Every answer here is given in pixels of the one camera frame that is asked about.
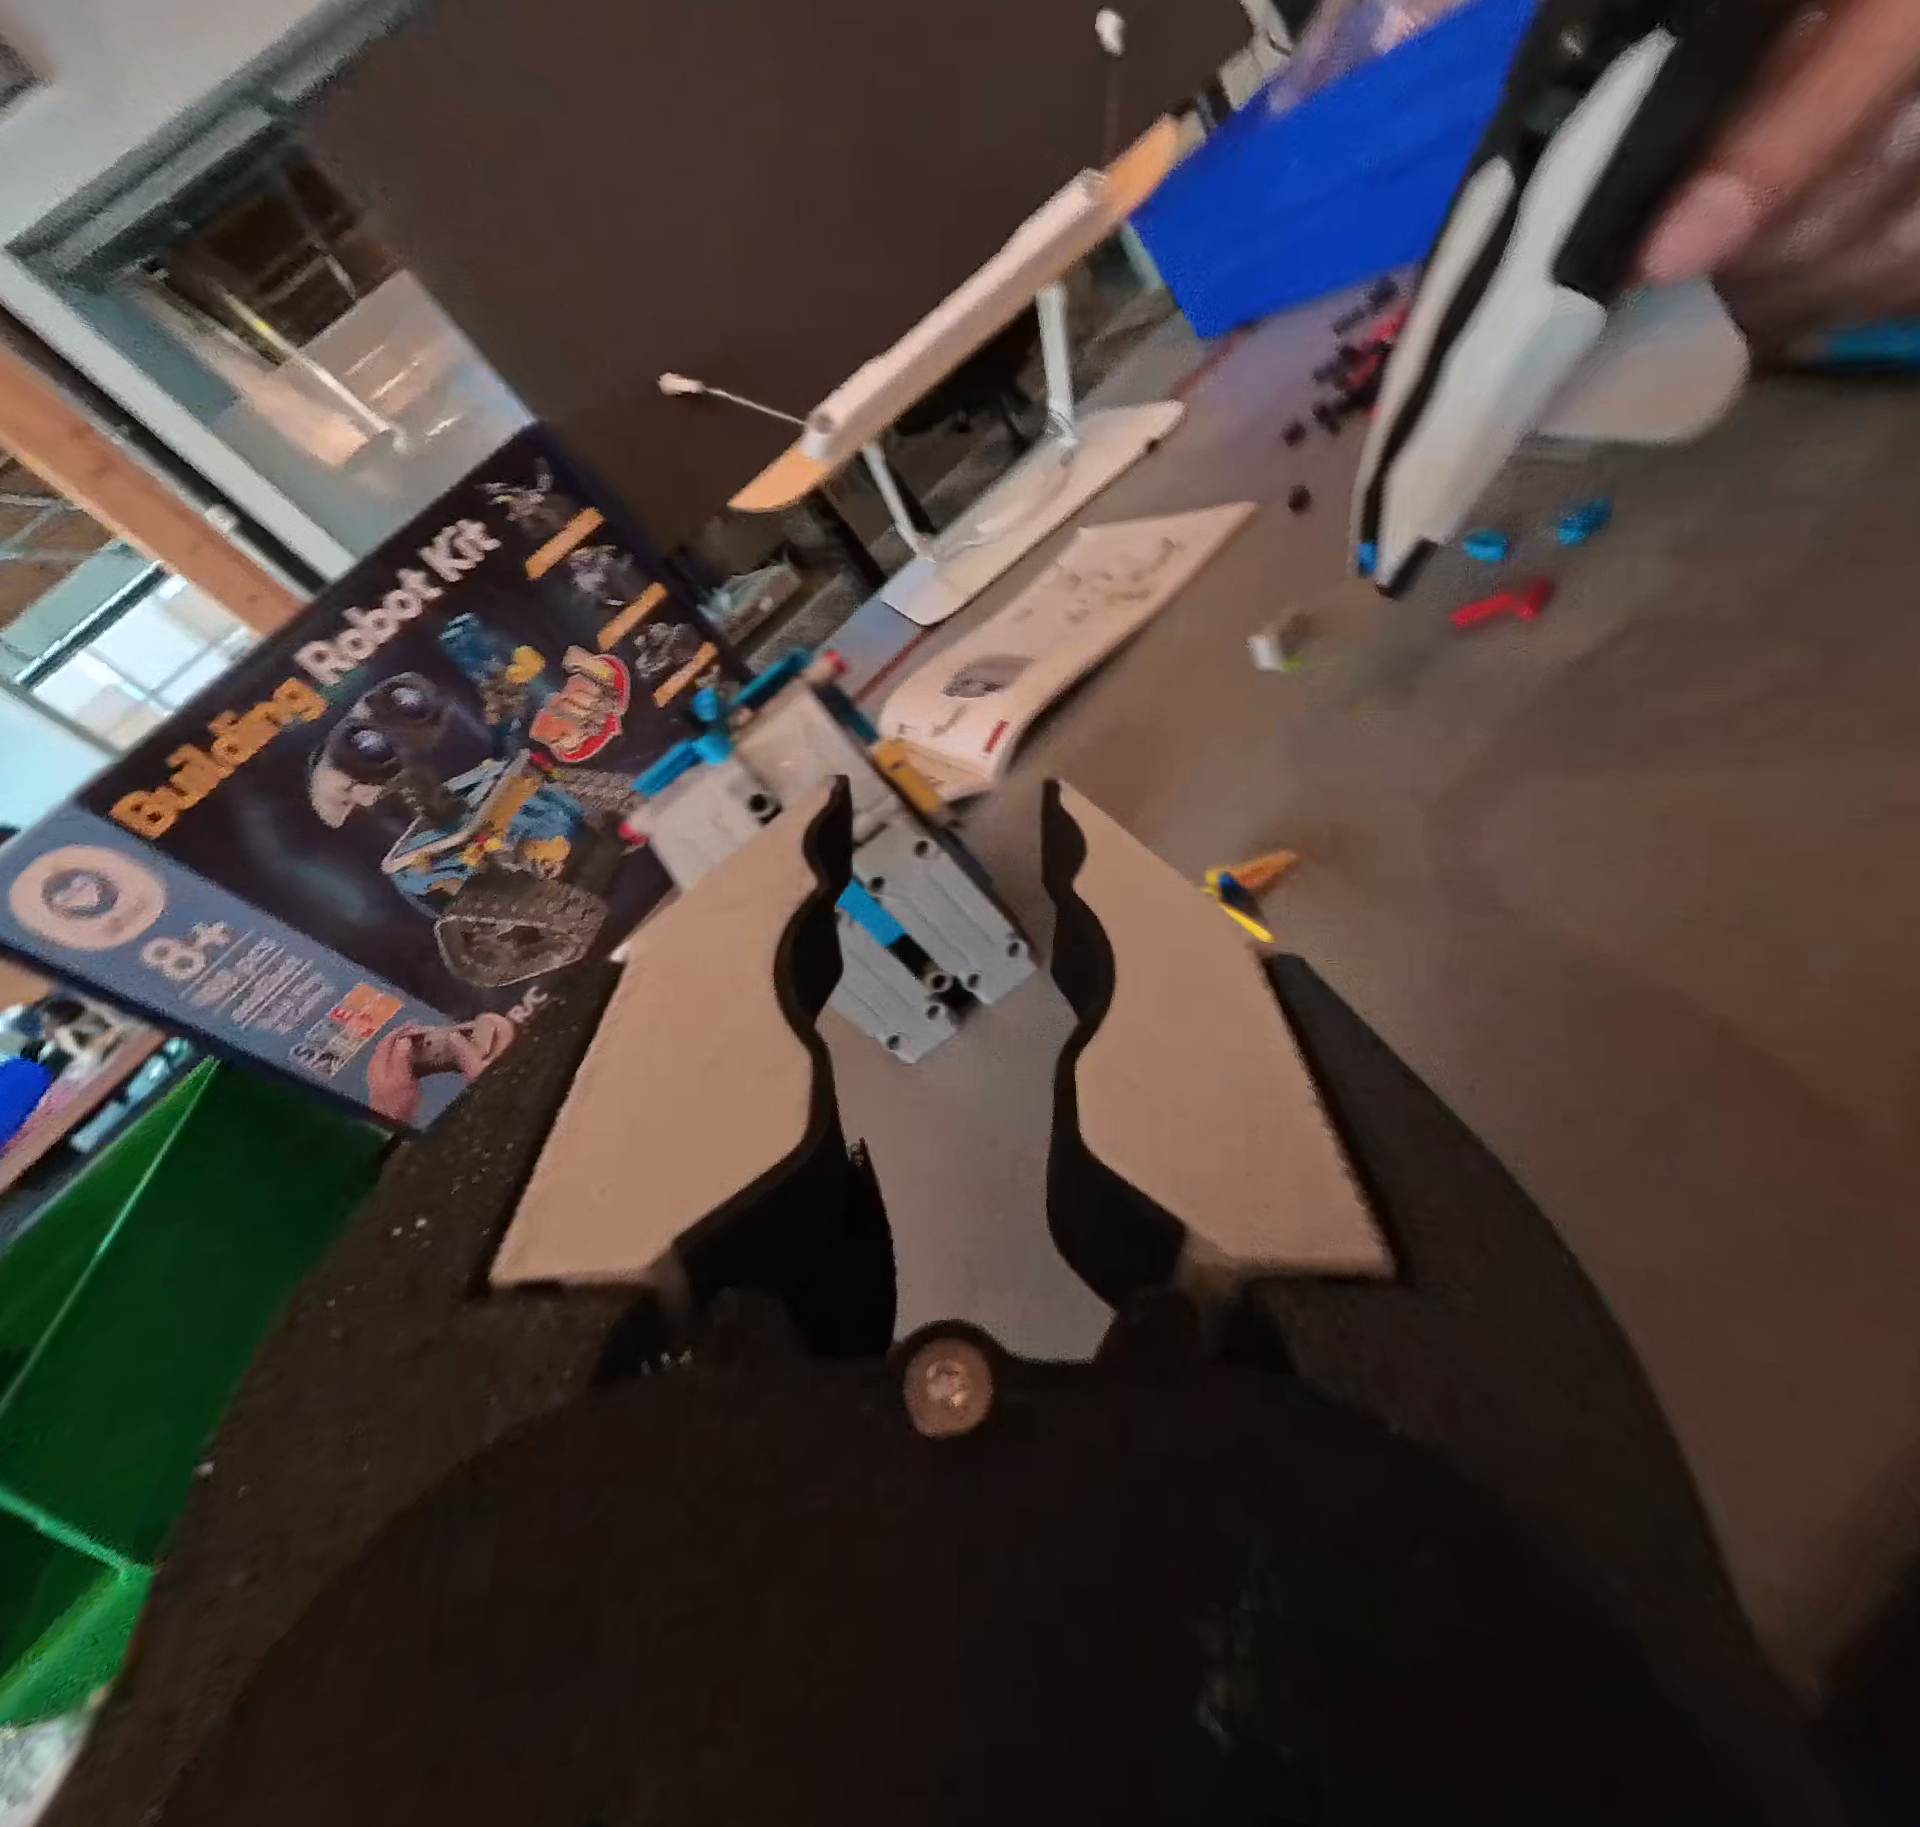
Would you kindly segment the person's right hand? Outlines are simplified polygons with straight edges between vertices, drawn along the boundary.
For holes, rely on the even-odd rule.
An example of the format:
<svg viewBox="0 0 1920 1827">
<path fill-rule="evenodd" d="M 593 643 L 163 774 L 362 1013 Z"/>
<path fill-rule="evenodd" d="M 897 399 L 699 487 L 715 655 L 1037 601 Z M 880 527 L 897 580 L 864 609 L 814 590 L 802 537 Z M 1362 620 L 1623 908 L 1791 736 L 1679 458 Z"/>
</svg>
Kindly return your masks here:
<svg viewBox="0 0 1920 1827">
<path fill-rule="evenodd" d="M 1708 281 L 1764 371 L 1918 305 L 1918 0 L 1806 0 L 1635 259 Z"/>
</svg>

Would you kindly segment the green plastic bin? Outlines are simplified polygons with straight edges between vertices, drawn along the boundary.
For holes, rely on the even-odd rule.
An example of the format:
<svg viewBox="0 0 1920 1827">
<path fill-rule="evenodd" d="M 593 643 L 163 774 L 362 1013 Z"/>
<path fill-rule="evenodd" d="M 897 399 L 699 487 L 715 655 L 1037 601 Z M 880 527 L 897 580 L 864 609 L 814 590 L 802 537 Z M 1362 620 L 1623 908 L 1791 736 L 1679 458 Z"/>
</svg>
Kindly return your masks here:
<svg viewBox="0 0 1920 1827">
<path fill-rule="evenodd" d="M 2 1263 L 2 1721 L 93 1703 L 261 1341 L 393 1134 L 203 1061 Z"/>
</svg>

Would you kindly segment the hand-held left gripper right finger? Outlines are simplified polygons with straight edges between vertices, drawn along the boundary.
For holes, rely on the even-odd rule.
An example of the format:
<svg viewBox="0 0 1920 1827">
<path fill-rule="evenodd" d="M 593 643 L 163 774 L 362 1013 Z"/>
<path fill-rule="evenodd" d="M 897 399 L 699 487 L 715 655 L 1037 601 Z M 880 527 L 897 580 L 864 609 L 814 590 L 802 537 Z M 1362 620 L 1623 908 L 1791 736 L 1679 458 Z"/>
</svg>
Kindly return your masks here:
<svg viewBox="0 0 1920 1827">
<path fill-rule="evenodd" d="M 1075 1013 L 1061 1159 L 1169 1219 L 1176 1267 L 1388 1278 L 1388 1237 L 1248 933 L 1061 781 L 1043 790 L 1043 878 Z"/>
</svg>

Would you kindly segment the grey blue brick robot model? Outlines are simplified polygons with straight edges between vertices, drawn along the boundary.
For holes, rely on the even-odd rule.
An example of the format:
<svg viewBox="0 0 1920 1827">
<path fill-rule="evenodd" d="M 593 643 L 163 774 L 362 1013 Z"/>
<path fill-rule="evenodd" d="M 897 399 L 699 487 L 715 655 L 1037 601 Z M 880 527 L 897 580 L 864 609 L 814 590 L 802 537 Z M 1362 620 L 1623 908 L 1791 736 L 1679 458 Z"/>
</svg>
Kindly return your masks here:
<svg viewBox="0 0 1920 1827">
<path fill-rule="evenodd" d="M 900 738 L 854 704 L 835 652 L 789 652 L 738 688 L 699 688 L 690 735 L 643 769 L 621 831 L 690 890 L 819 787 L 851 797 L 852 867 L 838 899 L 833 1007 L 917 1065 L 1035 968 L 1019 922 Z"/>
</svg>

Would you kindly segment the white folding stand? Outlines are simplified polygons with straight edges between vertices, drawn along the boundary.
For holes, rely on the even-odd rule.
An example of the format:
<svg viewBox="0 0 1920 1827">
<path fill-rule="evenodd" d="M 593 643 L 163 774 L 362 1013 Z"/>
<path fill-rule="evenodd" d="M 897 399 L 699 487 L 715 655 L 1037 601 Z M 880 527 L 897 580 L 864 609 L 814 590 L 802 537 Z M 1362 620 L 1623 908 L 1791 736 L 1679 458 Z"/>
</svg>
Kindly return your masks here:
<svg viewBox="0 0 1920 1827">
<path fill-rule="evenodd" d="M 877 603 L 915 634 L 969 608 L 1144 463 L 1184 420 L 1187 408 L 1176 397 L 1078 408 L 1064 288 L 1070 272 L 1086 255 L 1129 226 L 1184 150 L 1184 121 L 1158 118 L 1108 166 L 1086 168 L 1068 182 L 943 304 L 805 414 L 688 375 L 660 375 L 657 388 L 667 397 L 720 399 L 798 427 L 798 438 L 731 494 L 731 510 L 772 513 L 792 507 L 821 494 L 839 469 L 862 463 L 908 550 L 907 562 L 877 587 Z M 1043 429 L 957 517 L 929 528 L 913 517 L 882 438 L 1024 311 L 1037 315 L 1042 337 Z"/>
</svg>

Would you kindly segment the dark blue robot kit box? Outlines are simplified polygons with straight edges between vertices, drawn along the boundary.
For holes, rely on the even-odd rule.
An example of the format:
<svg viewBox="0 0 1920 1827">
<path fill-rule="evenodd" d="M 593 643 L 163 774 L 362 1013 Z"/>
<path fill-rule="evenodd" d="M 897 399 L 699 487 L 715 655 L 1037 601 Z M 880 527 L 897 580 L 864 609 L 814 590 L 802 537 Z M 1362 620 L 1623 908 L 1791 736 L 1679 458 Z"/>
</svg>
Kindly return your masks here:
<svg viewBox="0 0 1920 1827">
<path fill-rule="evenodd" d="M 419 1132 L 670 892 L 636 781 L 735 668 L 533 423 L 4 845 L 4 955 Z"/>
</svg>

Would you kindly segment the black board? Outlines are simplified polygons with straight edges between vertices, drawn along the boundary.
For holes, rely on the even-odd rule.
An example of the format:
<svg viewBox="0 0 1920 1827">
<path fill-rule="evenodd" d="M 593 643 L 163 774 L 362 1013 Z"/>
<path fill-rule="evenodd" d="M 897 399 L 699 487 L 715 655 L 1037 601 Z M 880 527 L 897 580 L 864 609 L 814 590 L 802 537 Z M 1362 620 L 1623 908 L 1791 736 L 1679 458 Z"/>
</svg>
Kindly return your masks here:
<svg viewBox="0 0 1920 1827">
<path fill-rule="evenodd" d="M 1064 182 L 1200 92 L 1241 0 L 422 0 L 307 123 L 567 463 L 690 544 Z"/>
</svg>

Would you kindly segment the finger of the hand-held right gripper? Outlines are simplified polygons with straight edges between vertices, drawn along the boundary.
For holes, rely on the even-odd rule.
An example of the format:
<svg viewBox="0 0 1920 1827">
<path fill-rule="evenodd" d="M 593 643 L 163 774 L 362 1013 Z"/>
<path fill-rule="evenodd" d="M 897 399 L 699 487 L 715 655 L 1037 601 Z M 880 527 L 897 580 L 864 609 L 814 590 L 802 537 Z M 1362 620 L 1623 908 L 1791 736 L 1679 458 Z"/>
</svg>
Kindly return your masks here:
<svg viewBox="0 0 1920 1827">
<path fill-rule="evenodd" d="M 1476 304 L 1482 282 L 1475 272 L 1482 255 L 1498 259 L 1510 228 L 1518 173 L 1510 154 L 1488 154 L 1462 182 L 1449 218 L 1412 290 L 1394 348 L 1379 375 L 1379 391 L 1368 441 L 1361 448 L 1349 498 L 1354 573 L 1379 571 L 1379 527 L 1387 477 L 1449 351 L 1449 315 L 1455 304 Z"/>
<path fill-rule="evenodd" d="M 1510 228 L 1499 257 L 1482 255 L 1475 272 L 1484 284 L 1476 304 L 1452 305 L 1449 351 L 1388 470 L 1377 590 L 1409 583 L 1597 344 L 1607 305 L 1555 265 L 1674 44 L 1670 32 L 1647 32 L 1587 92 L 1550 90 L 1518 110 L 1522 130 L 1490 151 L 1510 154 L 1519 180 Z"/>
</svg>

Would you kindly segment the blue plastic bin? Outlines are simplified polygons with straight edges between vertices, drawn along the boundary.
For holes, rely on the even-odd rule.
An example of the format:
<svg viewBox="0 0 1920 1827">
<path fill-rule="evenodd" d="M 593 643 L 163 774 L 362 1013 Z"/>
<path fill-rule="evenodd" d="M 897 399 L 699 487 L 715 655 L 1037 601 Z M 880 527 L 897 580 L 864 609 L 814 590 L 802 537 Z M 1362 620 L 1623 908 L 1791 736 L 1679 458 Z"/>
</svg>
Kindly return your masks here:
<svg viewBox="0 0 1920 1827">
<path fill-rule="evenodd" d="M 1204 339 L 1419 263 L 1499 105 L 1538 0 L 1466 0 L 1273 110 L 1263 90 L 1132 224 Z"/>
</svg>

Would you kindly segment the instruction booklet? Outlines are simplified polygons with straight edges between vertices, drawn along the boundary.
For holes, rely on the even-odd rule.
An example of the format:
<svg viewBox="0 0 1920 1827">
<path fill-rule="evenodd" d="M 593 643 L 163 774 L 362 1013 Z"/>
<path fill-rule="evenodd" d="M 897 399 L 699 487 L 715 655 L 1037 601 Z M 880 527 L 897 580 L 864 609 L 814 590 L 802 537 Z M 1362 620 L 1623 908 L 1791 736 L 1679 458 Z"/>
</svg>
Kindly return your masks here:
<svg viewBox="0 0 1920 1827">
<path fill-rule="evenodd" d="M 940 803 L 993 792 L 1024 736 L 1147 630 L 1258 513 L 1251 498 L 1080 527 L 996 614 L 882 700 L 877 723 Z"/>
</svg>

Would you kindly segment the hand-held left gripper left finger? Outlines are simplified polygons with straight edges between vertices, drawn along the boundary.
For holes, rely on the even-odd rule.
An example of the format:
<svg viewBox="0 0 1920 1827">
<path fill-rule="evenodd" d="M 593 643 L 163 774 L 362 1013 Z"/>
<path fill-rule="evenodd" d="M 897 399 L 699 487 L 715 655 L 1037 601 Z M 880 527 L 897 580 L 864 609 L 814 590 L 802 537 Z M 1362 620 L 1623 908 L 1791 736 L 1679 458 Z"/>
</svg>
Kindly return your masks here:
<svg viewBox="0 0 1920 1827">
<path fill-rule="evenodd" d="M 490 1263 L 490 1290 L 900 1289 L 821 1015 L 852 867 L 846 778 L 807 787 L 638 926 Z"/>
</svg>

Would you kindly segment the pile of small brick pieces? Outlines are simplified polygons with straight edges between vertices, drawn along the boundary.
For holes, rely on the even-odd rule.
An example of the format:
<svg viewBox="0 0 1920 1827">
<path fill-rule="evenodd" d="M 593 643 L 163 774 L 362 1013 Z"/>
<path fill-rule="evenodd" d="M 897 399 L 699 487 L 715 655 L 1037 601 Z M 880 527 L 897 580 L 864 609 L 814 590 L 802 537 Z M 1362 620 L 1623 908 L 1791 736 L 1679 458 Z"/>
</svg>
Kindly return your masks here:
<svg viewBox="0 0 1920 1827">
<path fill-rule="evenodd" d="M 1412 272 L 1368 281 L 1326 323 L 1326 346 L 1275 423 L 1286 459 L 1305 459 L 1373 420 L 1388 361 L 1409 316 Z"/>
</svg>

